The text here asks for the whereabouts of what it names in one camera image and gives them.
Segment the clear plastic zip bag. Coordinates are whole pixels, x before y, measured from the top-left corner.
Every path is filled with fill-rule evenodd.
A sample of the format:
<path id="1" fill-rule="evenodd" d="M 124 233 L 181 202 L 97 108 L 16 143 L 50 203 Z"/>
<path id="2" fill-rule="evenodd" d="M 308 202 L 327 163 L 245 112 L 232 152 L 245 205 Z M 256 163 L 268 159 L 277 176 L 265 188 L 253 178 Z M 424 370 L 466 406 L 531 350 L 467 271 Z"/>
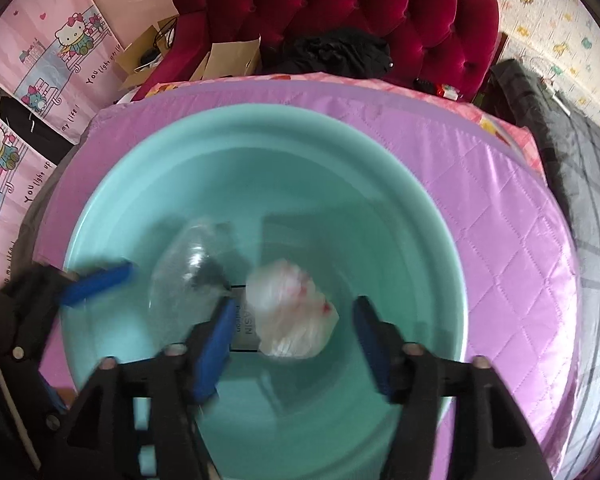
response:
<path id="1" fill-rule="evenodd" d="M 195 325 L 211 320 L 230 292 L 219 248 L 212 226 L 197 221 L 184 226 L 161 255 L 148 296 L 148 324 L 158 347 L 184 341 Z"/>

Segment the white plastic bag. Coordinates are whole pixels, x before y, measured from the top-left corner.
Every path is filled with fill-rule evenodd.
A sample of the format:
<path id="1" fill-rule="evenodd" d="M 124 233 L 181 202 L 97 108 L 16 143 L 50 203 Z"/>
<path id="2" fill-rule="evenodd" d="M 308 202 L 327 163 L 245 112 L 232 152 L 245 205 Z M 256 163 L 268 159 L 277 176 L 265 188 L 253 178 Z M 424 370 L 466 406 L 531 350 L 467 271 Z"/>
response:
<path id="1" fill-rule="evenodd" d="M 307 360 L 329 343 L 339 321 L 334 305 L 310 274 L 287 260 L 255 270 L 245 300 L 259 351 L 276 360 Z"/>

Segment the teal plastic basin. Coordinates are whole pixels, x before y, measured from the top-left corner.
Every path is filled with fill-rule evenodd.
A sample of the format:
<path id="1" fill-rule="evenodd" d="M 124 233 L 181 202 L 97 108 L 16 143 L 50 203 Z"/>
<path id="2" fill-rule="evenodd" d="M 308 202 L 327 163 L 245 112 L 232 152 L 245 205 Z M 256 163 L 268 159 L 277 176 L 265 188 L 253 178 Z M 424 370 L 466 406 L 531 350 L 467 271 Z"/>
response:
<path id="1" fill-rule="evenodd" d="M 132 278 L 61 315 L 74 381 L 105 356 L 149 358 L 207 318 L 204 260 L 237 290 L 251 334 L 200 428 L 232 479 L 373 479 L 398 409 L 377 391 L 353 301 L 438 356 L 467 346 L 460 257 L 438 208 L 366 134 L 283 105 L 174 122 L 109 170 L 65 258 L 128 260 Z"/>

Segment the purple quilted table cover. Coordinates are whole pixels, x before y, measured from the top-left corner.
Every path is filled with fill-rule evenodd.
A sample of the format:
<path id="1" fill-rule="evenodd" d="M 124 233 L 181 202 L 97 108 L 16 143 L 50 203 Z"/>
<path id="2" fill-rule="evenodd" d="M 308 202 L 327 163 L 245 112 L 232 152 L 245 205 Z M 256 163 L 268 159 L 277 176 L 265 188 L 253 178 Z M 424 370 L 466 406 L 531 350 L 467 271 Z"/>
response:
<path id="1" fill-rule="evenodd" d="M 468 289 L 468 354 L 492 360 L 548 466 L 572 422 L 578 265 L 567 222 L 536 153 L 480 128 L 480 110 L 382 81 L 272 76 L 182 84 L 102 110 L 38 194 L 19 246 L 61 264 L 79 215 L 106 172 L 170 122 L 244 103 L 314 110 L 368 134 L 419 178 L 456 241 Z"/>

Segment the cardboard box on floor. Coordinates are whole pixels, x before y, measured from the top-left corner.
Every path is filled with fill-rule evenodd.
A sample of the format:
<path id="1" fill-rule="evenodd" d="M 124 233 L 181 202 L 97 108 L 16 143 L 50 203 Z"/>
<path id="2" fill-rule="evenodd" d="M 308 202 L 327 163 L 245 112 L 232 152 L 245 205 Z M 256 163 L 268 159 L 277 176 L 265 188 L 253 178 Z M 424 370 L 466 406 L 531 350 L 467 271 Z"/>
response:
<path id="1" fill-rule="evenodd" d="M 121 90 L 140 87 L 171 49 L 178 16 L 164 18 L 150 25 L 132 44 L 124 48 L 114 59 L 124 73 Z"/>

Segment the hello kitty pink curtain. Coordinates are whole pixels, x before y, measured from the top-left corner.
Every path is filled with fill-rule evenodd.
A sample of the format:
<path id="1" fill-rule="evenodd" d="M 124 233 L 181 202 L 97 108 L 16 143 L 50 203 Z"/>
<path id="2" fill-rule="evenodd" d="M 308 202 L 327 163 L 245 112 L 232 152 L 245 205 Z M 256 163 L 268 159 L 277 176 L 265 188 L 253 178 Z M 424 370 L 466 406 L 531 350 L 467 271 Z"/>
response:
<path id="1" fill-rule="evenodd" d="M 0 0 L 0 91 L 70 144 L 119 99 L 121 51 L 94 0 Z M 23 217 L 55 167 L 0 116 L 0 286 Z"/>

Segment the pink checkered under cloth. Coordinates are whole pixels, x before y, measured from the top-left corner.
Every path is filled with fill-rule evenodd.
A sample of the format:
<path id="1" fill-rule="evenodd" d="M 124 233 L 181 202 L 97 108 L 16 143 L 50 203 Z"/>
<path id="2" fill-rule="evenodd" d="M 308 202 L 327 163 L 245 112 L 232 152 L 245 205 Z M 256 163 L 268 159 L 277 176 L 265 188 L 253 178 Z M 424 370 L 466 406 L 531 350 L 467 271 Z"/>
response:
<path id="1" fill-rule="evenodd" d="M 249 76 L 235 79 L 155 84 L 160 96 L 187 103 L 171 120 L 215 107 L 276 104 L 305 108 L 345 122 L 400 159 L 425 182 L 460 164 L 463 174 L 484 174 L 513 160 L 545 179 L 531 132 L 504 122 L 474 104 L 372 80 L 311 74 Z"/>

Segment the grey plaid bed blanket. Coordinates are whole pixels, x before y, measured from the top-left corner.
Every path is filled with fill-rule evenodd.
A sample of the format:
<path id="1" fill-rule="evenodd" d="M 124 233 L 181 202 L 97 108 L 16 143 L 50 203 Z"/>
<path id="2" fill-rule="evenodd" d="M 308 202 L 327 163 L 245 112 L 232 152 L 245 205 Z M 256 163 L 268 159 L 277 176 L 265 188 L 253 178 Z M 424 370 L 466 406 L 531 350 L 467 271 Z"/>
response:
<path id="1" fill-rule="evenodd" d="M 548 187 L 570 227 L 580 276 L 580 359 L 558 478 L 591 477 L 600 460 L 600 126 L 516 60 L 492 67 L 498 110 L 530 130 Z"/>

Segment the cardboard box on sofa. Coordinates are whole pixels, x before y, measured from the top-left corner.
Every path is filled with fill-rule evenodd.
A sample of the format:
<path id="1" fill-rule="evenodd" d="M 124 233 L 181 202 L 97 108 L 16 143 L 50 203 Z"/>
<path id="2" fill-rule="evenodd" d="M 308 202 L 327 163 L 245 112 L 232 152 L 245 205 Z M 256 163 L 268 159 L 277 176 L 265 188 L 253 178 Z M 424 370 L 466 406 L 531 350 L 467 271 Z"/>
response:
<path id="1" fill-rule="evenodd" d="M 261 39 L 212 44 L 190 81 L 254 75 L 260 65 Z"/>

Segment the black clothing on sofa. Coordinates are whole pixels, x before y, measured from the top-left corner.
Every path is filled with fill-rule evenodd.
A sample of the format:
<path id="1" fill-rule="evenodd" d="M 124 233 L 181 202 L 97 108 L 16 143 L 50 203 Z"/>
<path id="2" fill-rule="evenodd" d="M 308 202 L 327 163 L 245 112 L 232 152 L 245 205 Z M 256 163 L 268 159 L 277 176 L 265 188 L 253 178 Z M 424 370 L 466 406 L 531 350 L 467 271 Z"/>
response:
<path id="1" fill-rule="evenodd" d="M 261 73 L 324 73 L 353 79 L 376 79 L 393 68 L 385 40 L 355 28 L 321 35 L 289 37 L 277 47 L 261 49 Z"/>

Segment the red velvet tufted sofa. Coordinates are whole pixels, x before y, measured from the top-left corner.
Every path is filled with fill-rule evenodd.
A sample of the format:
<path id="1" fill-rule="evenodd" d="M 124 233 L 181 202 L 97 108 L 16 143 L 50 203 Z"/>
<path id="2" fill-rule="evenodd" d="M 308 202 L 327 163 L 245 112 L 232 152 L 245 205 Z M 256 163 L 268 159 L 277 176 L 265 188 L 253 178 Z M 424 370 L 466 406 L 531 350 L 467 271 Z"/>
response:
<path id="1" fill-rule="evenodd" d="M 135 93 L 186 81 L 212 44 L 260 40 L 273 49 L 288 38 L 354 28 L 386 40 L 393 60 L 385 81 L 449 84 L 463 100 L 480 88 L 498 45 L 498 0 L 172 0 L 174 43 Z"/>

